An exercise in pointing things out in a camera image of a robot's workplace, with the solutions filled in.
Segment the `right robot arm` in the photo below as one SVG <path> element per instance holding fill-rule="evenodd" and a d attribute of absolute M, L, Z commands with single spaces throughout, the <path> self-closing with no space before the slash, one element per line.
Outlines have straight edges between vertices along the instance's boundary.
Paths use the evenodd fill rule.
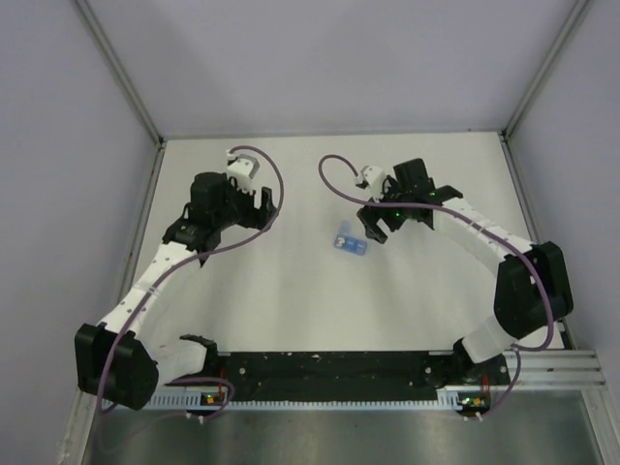
<path fill-rule="evenodd" d="M 366 166 L 356 186 L 370 195 L 357 213 L 368 238 L 385 243 L 406 221 L 417 221 L 451 239 L 495 277 L 492 315 L 454 345 L 451 368 L 459 381 L 476 382 L 489 359 L 573 311 L 561 248 L 507 232 L 454 187 L 436 186 L 421 159 L 394 166 L 392 174 Z"/>

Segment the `blue pill organizer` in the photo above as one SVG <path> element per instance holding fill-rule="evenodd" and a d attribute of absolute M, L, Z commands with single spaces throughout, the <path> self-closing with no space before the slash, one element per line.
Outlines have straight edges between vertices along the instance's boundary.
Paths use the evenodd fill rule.
<path fill-rule="evenodd" d="M 343 220 L 334 237 L 333 247 L 337 250 L 362 257 L 367 252 L 368 242 L 353 235 L 352 224 L 347 220 Z"/>

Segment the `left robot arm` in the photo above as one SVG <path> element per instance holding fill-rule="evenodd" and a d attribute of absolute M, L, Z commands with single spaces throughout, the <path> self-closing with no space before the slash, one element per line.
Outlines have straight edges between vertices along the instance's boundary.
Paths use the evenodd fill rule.
<path fill-rule="evenodd" d="M 281 206 L 272 191 L 243 191 L 225 174 L 202 172 L 190 187 L 181 216 L 165 231 L 150 265 L 117 306 L 75 335 L 80 391 L 132 410 L 155 390 L 183 378 L 209 384 L 220 362 L 212 341 L 178 328 L 185 313 L 175 299 L 208 257 L 220 253 L 221 236 L 240 226 L 264 233 Z"/>

